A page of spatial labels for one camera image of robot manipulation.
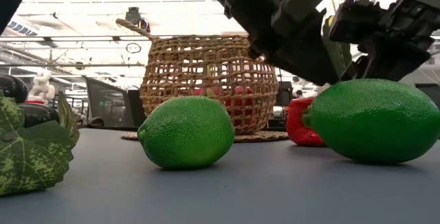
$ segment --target artificial leaf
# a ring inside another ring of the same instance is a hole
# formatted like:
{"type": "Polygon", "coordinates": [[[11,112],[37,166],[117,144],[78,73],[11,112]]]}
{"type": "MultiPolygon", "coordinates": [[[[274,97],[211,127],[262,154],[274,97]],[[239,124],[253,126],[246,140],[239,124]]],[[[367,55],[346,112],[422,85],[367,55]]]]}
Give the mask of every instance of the artificial leaf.
{"type": "Polygon", "coordinates": [[[330,16],[324,21],[324,25],[322,26],[322,42],[329,53],[336,73],[341,76],[353,59],[349,43],[340,43],[330,40],[330,27],[332,21],[333,16],[330,16]]]}
{"type": "Polygon", "coordinates": [[[73,159],[69,131],[56,121],[23,128],[24,111],[0,94],[0,196],[44,190],[73,159]]]}
{"type": "Polygon", "coordinates": [[[76,144],[80,138],[80,132],[76,126],[74,112],[62,91],[58,92],[58,114],[60,115],[60,125],[70,132],[70,139],[76,144]]]}

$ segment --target woven placemat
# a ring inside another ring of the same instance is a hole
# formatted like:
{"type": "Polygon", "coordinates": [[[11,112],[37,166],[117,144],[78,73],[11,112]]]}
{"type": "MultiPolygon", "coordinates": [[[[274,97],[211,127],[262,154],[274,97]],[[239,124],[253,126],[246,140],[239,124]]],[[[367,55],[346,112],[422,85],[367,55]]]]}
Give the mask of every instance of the woven placemat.
{"type": "MultiPolygon", "coordinates": [[[[122,139],[138,140],[136,132],[127,132],[121,134],[122,139]]],[[[258,131],[252,135],[236,135],[235,142],[272,142],[281,139],[288,139],[287,132],[280,131],[258,131]]]]}

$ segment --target white stuffed toy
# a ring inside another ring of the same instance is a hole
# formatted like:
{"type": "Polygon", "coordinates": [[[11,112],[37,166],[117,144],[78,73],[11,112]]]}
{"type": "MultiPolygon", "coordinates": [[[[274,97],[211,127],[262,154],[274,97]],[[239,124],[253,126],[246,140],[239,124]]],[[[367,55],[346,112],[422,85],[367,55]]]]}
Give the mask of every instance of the white stuffed toy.
{"type": "Polygon", "coordinates": [[[27,97],[29,101],[39,101],[47,104],[48,100],[55,98],[55,87],[49,84],[49,79],[52,77],[50,72],[38,73],[34,77],[34,85],[27,97]]]}

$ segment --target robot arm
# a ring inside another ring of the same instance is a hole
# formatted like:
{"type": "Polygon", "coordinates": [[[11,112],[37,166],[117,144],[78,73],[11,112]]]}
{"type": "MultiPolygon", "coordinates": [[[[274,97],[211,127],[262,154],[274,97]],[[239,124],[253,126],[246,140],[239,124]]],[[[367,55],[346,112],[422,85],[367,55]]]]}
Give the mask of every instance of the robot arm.
{"type": "Polygon", "coordinates": [[[383,10],[369,0],[346,0],[330,39],[358,44],[367,53],[342,76],[322,44],[322,0],[218,0],[228,18],[248,32],[250,55],[317,85],[352,78],[400,80],[430,58],[430,35],[438,29],[440,1],[397,0],[383,10]]]}

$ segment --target basket handle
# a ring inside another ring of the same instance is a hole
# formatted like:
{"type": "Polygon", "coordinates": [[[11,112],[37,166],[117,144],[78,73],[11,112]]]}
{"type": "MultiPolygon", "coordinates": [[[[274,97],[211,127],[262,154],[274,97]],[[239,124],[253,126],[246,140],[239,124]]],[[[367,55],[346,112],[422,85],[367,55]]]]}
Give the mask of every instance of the basket handle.
{"type": "Polygon", "coordinates": [[[138,28],[137,26],[133,25],[130,21],[126,21],[124,19],[116,19],[116,24],[121,25],[127,29],[132,30],[133,32],[137,32],[138,34],[147,37],[148,39],[151,40],[151,42],[156,41],[157,39],[159,39],[159,37],[157,36],[153,36],[151,34],[149,34],[148,32],[138,28]]]}

